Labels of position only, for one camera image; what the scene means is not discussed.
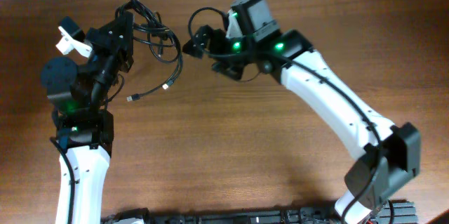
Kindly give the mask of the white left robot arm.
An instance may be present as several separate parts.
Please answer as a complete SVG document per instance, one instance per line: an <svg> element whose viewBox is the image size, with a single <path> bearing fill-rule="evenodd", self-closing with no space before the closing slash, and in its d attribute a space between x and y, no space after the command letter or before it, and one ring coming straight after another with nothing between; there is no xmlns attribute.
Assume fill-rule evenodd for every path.
<svg viewBox="0 0 449 224"><path fill-rule="evenodd" d="M60 162L56 223L100 222L114 140L109 90L123 83L122 74L133 65L133 23L133 14L125 12L83 32L64 18L56 46L61 55L41 70L41 85L54 106L56 133L50 141Z"/></svg>

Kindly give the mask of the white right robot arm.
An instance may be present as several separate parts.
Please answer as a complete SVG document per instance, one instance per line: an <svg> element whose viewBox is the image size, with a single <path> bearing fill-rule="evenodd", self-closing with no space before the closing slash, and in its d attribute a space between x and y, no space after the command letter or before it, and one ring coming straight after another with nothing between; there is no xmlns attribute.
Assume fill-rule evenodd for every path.
<svg viewBox="0 0 449 224"><path fill-rule="evenodd" d="M335 202L341 223L399 223L391 197L420 173L421 135L397 126L365 103L299 31L282 31L266 0L235 0L220 13L223 28L189 31L184 53L212 58L213 70L240 81L248 65L301 98L333 130L353 158L346 192Z"/></svg>

